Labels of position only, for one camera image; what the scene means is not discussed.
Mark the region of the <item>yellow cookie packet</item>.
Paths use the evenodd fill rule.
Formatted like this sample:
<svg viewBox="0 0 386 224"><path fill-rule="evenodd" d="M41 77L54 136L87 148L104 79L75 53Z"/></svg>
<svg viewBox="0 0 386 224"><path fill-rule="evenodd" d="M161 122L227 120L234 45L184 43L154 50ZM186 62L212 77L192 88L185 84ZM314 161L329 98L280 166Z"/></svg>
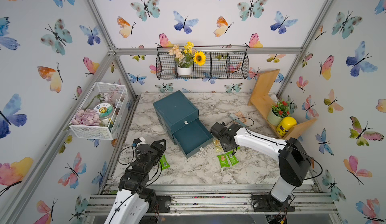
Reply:
<svg viewBox="0 0 386 224"><path fill-rule="evenodd" d="M215 146L215 150L216 150L217 153L224 152L223 147L222 147L222 145L221 145L219 140L213 139L213 144Z"/></svg>

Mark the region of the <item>teal drawer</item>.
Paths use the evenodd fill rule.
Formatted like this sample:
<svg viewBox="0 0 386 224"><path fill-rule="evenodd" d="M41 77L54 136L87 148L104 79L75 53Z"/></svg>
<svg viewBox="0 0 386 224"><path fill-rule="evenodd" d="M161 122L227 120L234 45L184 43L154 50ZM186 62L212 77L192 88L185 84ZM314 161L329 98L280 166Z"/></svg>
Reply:
<svg viewBox="0 0 386 224"><path fill-rule="evenodd" d="M172 137L187 159L198 153L201 148L208 146L213 139L212 134L199 119L174 132Z"/></svg>

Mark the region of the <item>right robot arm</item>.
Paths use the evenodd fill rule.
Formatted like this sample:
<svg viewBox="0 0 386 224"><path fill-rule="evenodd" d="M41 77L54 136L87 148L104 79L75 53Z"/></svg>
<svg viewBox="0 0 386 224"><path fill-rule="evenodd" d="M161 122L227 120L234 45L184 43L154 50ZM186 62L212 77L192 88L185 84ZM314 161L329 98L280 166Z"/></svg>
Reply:
<svg viewBox="0 0 386 224"><path fill-rule="evenodd" d="M306 180L311 157L296 138L275 139L239 124L227 127L224 123L214 123L210 133L220 141L225 151L235 150L239 146L247 147L278 162L280 176L269 194L275 201L284 203L290 193Z"/></svg>

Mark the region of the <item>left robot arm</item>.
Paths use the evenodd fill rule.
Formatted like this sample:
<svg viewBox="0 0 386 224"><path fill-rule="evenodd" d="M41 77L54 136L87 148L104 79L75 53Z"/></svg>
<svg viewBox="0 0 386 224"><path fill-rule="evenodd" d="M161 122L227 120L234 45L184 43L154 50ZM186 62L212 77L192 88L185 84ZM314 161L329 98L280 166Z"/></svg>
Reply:
<svg viewBox="0 0 386 224"><path fill-rule="evenodd" d="M161 158L166 151L166 140L147 144L141 137L133 143L133 158L121 176L106 224L139 224L144 215L157 206L155 190L149 188L153 183L149 174L152 169L157 168L154 177L161 176Z"/></svg>

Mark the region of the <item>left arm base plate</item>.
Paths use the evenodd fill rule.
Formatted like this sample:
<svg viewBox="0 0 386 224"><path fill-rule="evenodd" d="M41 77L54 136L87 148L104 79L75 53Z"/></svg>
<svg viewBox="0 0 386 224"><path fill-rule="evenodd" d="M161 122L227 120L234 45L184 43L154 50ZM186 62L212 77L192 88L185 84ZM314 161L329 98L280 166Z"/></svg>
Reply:
<svg viewBox="0 0 386 224"><path fill-rule="evenodd" d="M148 213L169 213L171 207L171 197L170 196L161 196L156 195L152 197L149 201Z"/></svg>

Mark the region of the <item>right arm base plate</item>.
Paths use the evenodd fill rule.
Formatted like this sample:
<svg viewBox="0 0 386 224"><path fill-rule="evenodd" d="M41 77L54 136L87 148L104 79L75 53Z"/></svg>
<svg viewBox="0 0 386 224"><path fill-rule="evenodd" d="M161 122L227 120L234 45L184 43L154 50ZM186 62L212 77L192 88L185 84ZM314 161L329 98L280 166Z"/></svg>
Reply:
<svg viewBox="0 0 386 224"><path fill-rule="evenodd" d="M284 202L275 199L270 193L251 196L251 205L254 212L294 212L291 206L292 198L288 196Z"/></svg>

